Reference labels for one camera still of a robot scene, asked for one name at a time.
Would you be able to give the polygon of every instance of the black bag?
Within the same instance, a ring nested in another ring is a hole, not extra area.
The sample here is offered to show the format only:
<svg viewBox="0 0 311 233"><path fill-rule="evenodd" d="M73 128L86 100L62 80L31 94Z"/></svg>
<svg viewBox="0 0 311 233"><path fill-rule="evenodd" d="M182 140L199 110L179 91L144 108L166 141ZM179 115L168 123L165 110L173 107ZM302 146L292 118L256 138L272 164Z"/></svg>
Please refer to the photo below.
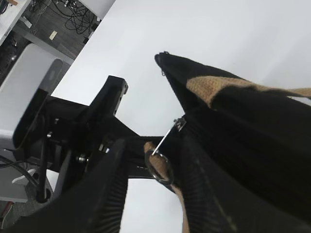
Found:
<svg viewBox="0 0 311 233"><path fill-rule="evenodd" d="M311 231L311 108L289 98L311 90L256 85L166 52L155 60L185 111L174 169L190 232Z"/></svg>

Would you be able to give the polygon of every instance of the tan fabric stripe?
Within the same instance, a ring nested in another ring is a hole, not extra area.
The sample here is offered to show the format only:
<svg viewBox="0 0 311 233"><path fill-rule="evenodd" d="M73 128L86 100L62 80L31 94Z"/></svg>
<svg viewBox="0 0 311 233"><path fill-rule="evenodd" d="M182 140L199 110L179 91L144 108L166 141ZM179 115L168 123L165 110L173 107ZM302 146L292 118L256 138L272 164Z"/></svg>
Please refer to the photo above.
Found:
<svg viewBox="0 0 311 233"><path fill-rule="evenodd" d="M156 147L152 144L152 142L147 142L144 145L144 151L147 153L147 151L155 149ZM150 156L149 159L151 165L154 167L154 169L164 178L168 179L168 167L167 163L160 157L160 156ZM183 194L180 190L180 188L176 187L175 185L171 185L172 190L174 190L175 194L178 196L182 210L183 210L183 230L182 233L190 233L189 229L189 223L187 219L187 213L185 208L185 202L183 198Z"/></svg>
<svg viewBox="0 0 311 233"><path fill-rule="evenodd" d="M202 100L204 100L209 107L211 107L213 99L215 98L215 96L217 96L219 91L229 86L236 86L241 88L252 87L257 91L262 92L279 90L282 91L283 93L287 93L288 96L299 95L302 97L311 97L310 88L293 89L293 90L270 88L243 79L215 77L215 76L200 76L190 79L187 82L187 89L196 94Z"/></svg>

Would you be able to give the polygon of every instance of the zipper pull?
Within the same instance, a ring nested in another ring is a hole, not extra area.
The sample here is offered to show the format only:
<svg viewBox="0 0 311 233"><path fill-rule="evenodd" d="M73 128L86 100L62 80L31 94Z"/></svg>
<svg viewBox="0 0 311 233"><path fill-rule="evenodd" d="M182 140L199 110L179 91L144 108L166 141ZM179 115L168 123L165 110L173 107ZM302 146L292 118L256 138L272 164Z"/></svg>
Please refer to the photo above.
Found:
<svg viewBox="0 0 311 233"><path fill-rule="evenodd" d="M182 117L174 120L174 125L164 135L160 143L155 149L152 147L145 152L145 164L150 174L161 184L170 185L174 182L174 173L169 159L160 153L159 148L163 144L164 140L170 134L172 129L176 128L180 132L186 125L186 120Z"/></svg>

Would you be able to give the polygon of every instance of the white surface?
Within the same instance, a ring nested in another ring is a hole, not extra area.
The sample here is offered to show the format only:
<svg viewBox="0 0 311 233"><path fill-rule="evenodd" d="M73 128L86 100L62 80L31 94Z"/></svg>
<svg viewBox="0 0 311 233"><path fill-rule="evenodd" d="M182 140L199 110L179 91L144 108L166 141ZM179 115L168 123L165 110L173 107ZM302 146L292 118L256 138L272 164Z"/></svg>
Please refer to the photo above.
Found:
<svg viewBox="0 0 311 233"><path fill-rule="evenodd" d="M31 0L15 1L17 2L16 6L9 4L6 11L0 15L0 45L6 39Z"/></svg>
<svg viewBox="0 0 311 233"><path fill-rule="evenodd" d="M183 114L154 61L164 50L260 84L310 87L310 9L309 0L117 0L54 95L90 104L108 75L125 78L117 117L141 135L163 135ZM121 232L180 232L176 198L167 206L160 185L140 186L130 182Z"/></svg>
<svg viewBox="0 0 311 233"><path fill-rule="evenodd" d="M56 187L57 178L58 178L58 173L55 171L47 170L47 178L48 178L50 185L51 185L51 188L54 192L55 187Z"/></svg>
<svg viewBox="0 0 311 233"><path fill-rule="evenodd" d="M116 0L80 0L98 18L103 19Z"/></svg>

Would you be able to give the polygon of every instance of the black plastic part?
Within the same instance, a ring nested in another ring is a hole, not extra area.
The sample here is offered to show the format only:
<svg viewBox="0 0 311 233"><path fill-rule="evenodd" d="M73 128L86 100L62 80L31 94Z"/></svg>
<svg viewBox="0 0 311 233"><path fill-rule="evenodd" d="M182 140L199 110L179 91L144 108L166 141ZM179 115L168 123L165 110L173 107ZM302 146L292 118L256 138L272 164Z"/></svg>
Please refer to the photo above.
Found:
<svg viewBox="0 0 311 233"><path fill-rule="evenodd" d="M127 190L124 148L118 140L72 189L3 232L119 232Z"/></svg>

